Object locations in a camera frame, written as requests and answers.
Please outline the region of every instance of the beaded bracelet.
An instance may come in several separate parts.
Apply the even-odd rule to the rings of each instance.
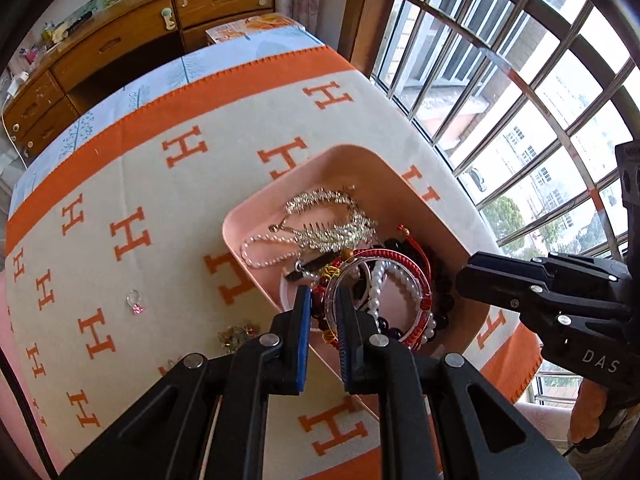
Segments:
[[[335,321],[335,295],[337,293],[337,287],[340,284],[340,276],[346,275],[351,269],[361,265],[363,262],[378,261],[380,258],[390,260],[402,268],[407,276],[411,276],[415,279],[415,287],[419,290],[418,297],[420,299],[417,302],[418,313],[411,328],[400,338],[400,341],[409,348],[418,348],[422,343],[421,336],[428,324],[433,323],[433,316],[430,312],[431,306],[431,289],[426,277],[420,270],[420,268],[408,259],[404,254],[389,251],[384,249],[366,249],[354,251],[356,259],[347,262],[345,266],[340,265],[337,268],[338,273],[334,274],[326,283],[326,288],[319,285],[314,289],[314,303],[318,304],[319,300],[322,300],[324,304],[324,317],[321,317],[318,309],[315,312],[312,310],[312,315],[319,319],[319,326],[322,330],[324,340],[335,346],[335,335],[337,333],[337,323]]]
[[[368,313],[376,320],[376,326],[378,331],[384,335],[388,335],[394,339],[400,341],[403,340],[404,335],[398,328],[390,328],[388,322],[383,317],[380,317],[378,309],[380,308],[380,294],[382,293],[382,287],[385,283],[385,277],[387,274],[393,274],[406,288],[411,295],[412,299],[419,304],[420,303],[420,286],[417,280],[408,273],[402,266],[393,263],[391,260],[378,260],[371,273],[371,281],[369,287],[369,297],[367,298]],[[427,327],[422,333],[420,340],[421,344],[426,343],[435,334],[436,322],[433,316],[427,321]]]

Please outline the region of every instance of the pearl bracelet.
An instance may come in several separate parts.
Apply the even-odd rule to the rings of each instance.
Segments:
[[[418,314],[416,319],[411,326],[411,328],[400,338],[400,341],[412,349],[419,348],[422,343],[422,334],[424,330],[428,327],[428,324],[433,323],[433,316],[430,312],[431,306],[431,289],[429,283],[427,282],[424,274],[420,270],[420,268],[412,262],[409,258],[404,256],[404,254],[398,253],[396,251],[390,250],[379,250],[379,249],[368,249],[368,250],[356,250],[355,251],[355,259],[353,257],[349,258],[346,263],[342,263],[340,265],[340,273],[337,276],[334,276],[329,282],[326,284],[326,290],[322,287],[322,299],[324,300],[324,314],[326,316],[326,321],[328,325],[327,332],[327,340],[328,342],[333,343],[333,340],[329,341],[329,332],[334,335],[337,334],[337,323],[335,320],[335,295],[337,293],[338,285],[340,284],[342,277],[347,275],[351,269],[356,266],[361,265],[363,262],[371,262],[371,261],[379,261],[381,258],[391,260],[393,264],[396,264],[398,268],[402,267],[402,270],[406,273],[406,275],[411,276],[416,279],[416,286],[418,292],[419,301],[418,304]],[[380,295],[375,298],[378,301],[380,300]]]
[[[387,274],[394,275],[405,289],[409,292],[412,300],[415,301],[418,311],[420,310],[420,302],[422,300],[420,294],[420,286],[417,280],[401,265],[394,263],[392,260],[378,260],[371,273],[371,282],[369,287],[369,298],[367,300],[368,313],[376,320],[376,326],[379,333],[390,335],[393,338],[402,340],[403,334],[400,329],[389,328],[388,322],[380,317],[378,309],[380,308],[380,294]]]

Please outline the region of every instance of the window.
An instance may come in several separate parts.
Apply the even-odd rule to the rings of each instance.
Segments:
[[[546,206],[549,210],[555,209],[563,203],[562,195],[557,189],[553,189],[551,193],[546,196]]]
[[[540,168],[536,173],[536,183],[539,186],[544,186],[547,182],[551,182],[551,175],[546,168]]]
[[[564,222],[564,227],[567,229],[574,226],[574,221],[569,213],[562,215],[562,221]]]
[[[640,71],[592,2],[536,0],[530,15],[513,12],[517,1],[396,0],[372,79],[437,145],[505,254],[610,250],[619,258],[627,220],[614,147],[638,124]],[[451,19],[439,21],[443,13]],[[548,29],[558,31],[559,20],[568,22],[562,38]],[[593,47],[588,57],[577,36]],[[568,202],[577,205],[559,212]],[[493,224],[502,213],[513,221]]]
[[[533,157],[536,156],[536,150],[533,149],[533,146],[529,146],[524,152],[520,154],[520,157],[524,162],[531,162]]]
[[[522,133],[522,130],[517,126],[513,127],[513,131],[506,132],[504,134],[504,137],[509,141],[511,146],[515,146],[521,140],[524,140],[524,134]]]

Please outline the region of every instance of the orange h letter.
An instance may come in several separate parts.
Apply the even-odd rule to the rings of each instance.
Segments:
[[[113,340],[111,339],[110,335],[107,335],[106,341],[100,341],[98,339],[98,335],[97,333],[95,333],[95,328],[94,328],[95,323],[100,323],[104,325],[104,316],[102,315],[101,308],[98,309],[98,314],[96,314],[93,317],[90,317],[89,319],[85,319],[85,320],[78,319],[78,325],[80,326],[80,333],[83,334],[84,329],[89,328],[91,330],[91,333],[94,336],[95,345],[94,346],[86,345],[86,350],[89,352],[89,357],[91,359],[95,359],[94,354],[97,354],[98,352],[102,352],[103,350],[111,350],[112,352],[116,351],[116,347],[113,344]]]
[[[131,223],[134,220],[144,220],[145,214],[142,211],[142,208],[139,207],[133,215],[129,218],[125,218],[121,222],[117,224],[111,224],[111,236],[114,237],[118,229],[124,228],[124,232],[127,236],[127,244],[120,246],[115,246],[113,250],[116,253],[116,260],[120,261],[122,259],[122,255],[128,251],[131,251],[138,247],[139,245],[151,245],[151,238],[149,237],[149,231],[144,229],[142,231],[142,236],[140,238],[133,239],[133,234],[131,233]]]
[[[199,127],[194,126],[193,130],[191,130],[190,132],[187,132],[181,135],[180,137],[177,137],[176,139],[165,140],[162,142],[162,149],[165,151],[168,150],[169,147],[173,146],[174,144],[180,145],[180,151],[181,151],[180,155],[168,156],[166,158],[166,163],[170,169],[175,166],[176,162],[179,162],[180,160],[187,158],[189,155],[193,155],[194,153],[198,153],[198,152],[204,153],[209,151],[204,140],[201,140],[195,148],[191,148],[191,149],[187,148],[187,142],[185,139],[187,137],[191,137],[199,134],[200,134]]]
[[[71,403],[72,406],[74,405],[74,402],[78,403],[78,408],[80,408],[80,412],[82,413],[82,416],[76,415],[76,417],[78,418],[78,422],[80,422],[80,426],[84,428],[85,424],[95,424],[96,426],[98,426],[98,428],[100,428],[100,422],[98,422],[98,417],[95,416],[95,413],[92,413],[91,416],[86,416],[86,413],[84,412],[82,403],[83,402],[85,404],[89,403],[89,401],[86,400],[86,395],[84,394],[84,390],[80,390],[79,394],[71,395],[71,396],[69,395],[69,392],[67,392],[66,396],[69,398],[69,403]]]
[[[82,203],[82,193],[71,204],[62,208],[62,218],[69,213],[69,223],[62,224],[62,235],[66,236],[66,232],[69,231],[74,225],[84,222],[84,211],[81,210],[78,216],[74,216],[74,206]]]
[[[495,329],[500,325],[504,325],[505,323],[507,323],[507,320],[504,319],[504,312],[502,311],[502,309],[498,311],[498,317],[495,321],[491,321],[490,316],[486,317],[486,332],[482,332],[481,334],[478,334],[476,336],[476,341],[478,341],[478,346],[481,350],[484,348],[484,343],[486,343],[486,340],[489,339],[489,336],[494,333]]]
[[[50,281],[51,281],[51,269],[47,269],[47,273],[44,276],[42,276],[39,280],[36,280],[36,289],[40,289],[40,287],[42,287],[42,293],[44,295],[44,297],[41,300],[38,300],[38,307],[40,310],[42,310],[42,307],[45,306],[47,303],[56,302],[56,300],[54,300],[53,298],[53,289],[51,289],[47,294],[47,287],[44,284],[44,282],[50,282]]]
[[[412,178],[422,178],[422,173],[416,168],[413,164],[409,168],[405,174],[402,175],[407,182],[409,182]],[[429,186],[427,188],[427,193],[422,196],[422,199],[426,202],[427,200],[431,200],[432,198],[436,200],[440,200],[440,196],[436,193],[436,190],[433,187]]]
[[[18,279],[18,276],[24,274],[24,264],[20,264],[20,258],[24,257],[24,247],[20,248],[20,252],[14,256],[14,267],[16,267],[16,272],[14,272],[14,283],[15,280]]]
[[[276,180],[279,176],[283,176],[285,173],[287,173],[287,171],[293,170],[293,168],[297,166],[295,160],[293,160],[291,154],[289,153],[289,150],[292,150],[293,148],[300,148],[302,150],[306,150],[306,147],[307,146],[304,140],[302,140],[300,137],[294,137],[294,142],[292,142],[291,144],[285,144],[284,146],[280,146],[269,152],[260,150],[258,152],[258,156],[260,157],[260,160],[262,161],[262,163],[266,164],[271,160],[272,156],[282,155],[282,158],[289,166],[289,169],[281,172],[270,171],[269,174],[271,175],[271,178],[273,180]]]
[[[231,255],[231,253],[223,254],[217,258],[212,258],[207,255],[204,257],[204,263],[206,264],[207,269],[209,269],[210,274],[218,272],[218,267],[220,265],[229,264],[229,266],[231,266],[231,270],[238,277],[238,280],[240,281],[238,285],[231,288],[226,285],[220,285],[218,287],[220,296],[222,296],[222,299],[225,300],[226,304],[234,304],[234,298],[236,296],[254,288],[254,283],[244,273],[244,270],[242,270],[242,267],[240,267],[238,262],[236,262],[236,259]]]
[[[327,101],[316,101],[316,106],[321,110],[324,110],[328,107],[328,105],[332,105],[334,103],[341,103],[343,101],[353,101],[349,94],[342,94],[340,97],[334,97],[331,92],[328,91],[329,88],[340,88],[337,82],[331,81],[328,85],[316,86],[315,88],[303,88],[302,91],[311,96],[316,92],[322,92],[324,95],[328,97]]]
[[[332,448],[334,446],[338,446],[338,444],[344,444],[348,440],[355,438],[357,436],[367,436],[369,433],[367,432],[367,428],[364,427],[362,422],[356,422],[355,427],[347,432],[342,433],[338,424],[335,421],[336,415],[339,415],[342,412],[354,413],[358,411],[358,407],[353,402],[353,399],[350,396],[344,397],[344,403],[340,406],[336,406],[335,408],[331,408],[326,412],[320,413],[320,415],[312,416],[311,418],[307,418],[305,415],[299,416],[298,420],[300,421],[300,425],[302,428],[308,433],[313,429],[316,424],[320,422],[325,422],[329,427],[329,431],[331,431],[331,435],[333,439],[328,440],[327,442],[314,442],[311,444],[318,456],[323,456],[326,454],[326,450]]]
[[[47,373],[46,371],[44,371],[43,365],[38,366],[38,360],[36,359],[36,355],[40,355],[40,353],[38,352],[38,345],[34,344],[33,348],[27,348],[27,358],[33,359],[33,362],[36,365],[36,367],[32,368],[31,370],[33,370],[33,376],[37,379],[38,375],[40,374],[47,375]]]

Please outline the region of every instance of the tree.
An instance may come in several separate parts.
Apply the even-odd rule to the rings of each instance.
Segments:
[[[598,212],[596,211],[585,231],[578,234],[577,240],[580,242],[580,250],[586,251],[587,249],[591,249],[603,243],[606,239],[607,237],[604,234]]]
[[[524,227],[524,220],[518,205],[508,196],[497,198],[482,212],[498,240]],[[524,240],[520,238],[509,245],[510,250],[516,251],[524,247]]]
[[[556,249],[559,253],[578,254],[580,253],[580,242],[578,238],[574,238],[567,244],[558,244]]]
[[[564,224],[562,223],[562,219],[556,218],[548,224],[544,224],[540,228],[540,234],[545,239],[546,246],[551,247],[558,241],[558,238],[560,238],[563,230]]]
[[[536,246],[525,247],[518,254],[515,254],[519,260],[525,260],[528,262],[532,258],[539,258],[540,256],[544,257],[546,254],[541,253]]]

